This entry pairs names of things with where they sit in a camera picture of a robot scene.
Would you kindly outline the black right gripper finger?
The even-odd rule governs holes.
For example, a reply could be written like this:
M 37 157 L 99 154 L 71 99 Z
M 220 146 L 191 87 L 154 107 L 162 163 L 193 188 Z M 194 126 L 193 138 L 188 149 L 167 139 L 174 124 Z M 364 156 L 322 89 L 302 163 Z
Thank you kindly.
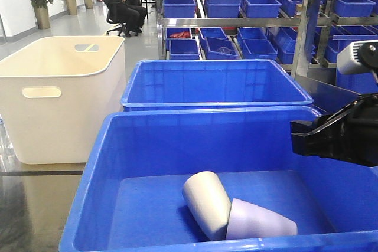
M 314 120 L 290 121 L 292 151 L 302 156 L 352 159 L 348 119 L 353 111 L 343 108 Z

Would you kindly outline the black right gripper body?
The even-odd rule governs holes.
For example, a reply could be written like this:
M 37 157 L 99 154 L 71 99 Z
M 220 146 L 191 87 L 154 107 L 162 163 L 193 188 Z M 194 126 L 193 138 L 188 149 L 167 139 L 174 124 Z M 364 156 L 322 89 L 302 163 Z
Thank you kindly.
M 377 93 L 361 95 L 344 110 L 346 116 L 340 130 L 343 159 L 377 166 Z

